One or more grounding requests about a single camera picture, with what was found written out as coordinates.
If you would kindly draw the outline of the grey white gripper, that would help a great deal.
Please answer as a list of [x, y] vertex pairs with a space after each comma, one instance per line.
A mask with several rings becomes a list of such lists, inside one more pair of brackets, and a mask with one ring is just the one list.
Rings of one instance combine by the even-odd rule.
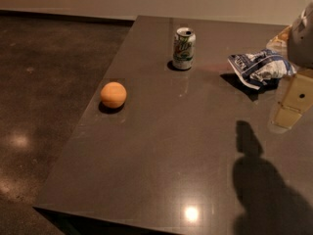
[[[288, 56], [294, 64], [313, 68], [313, 2], [310, 2], [292, 25], [273, 37], [266, 48]], [[291, 129], [313, 106], [313, 71], [298, 71], [285, 76], [278, 87], [278, 104], [273, 123]]]

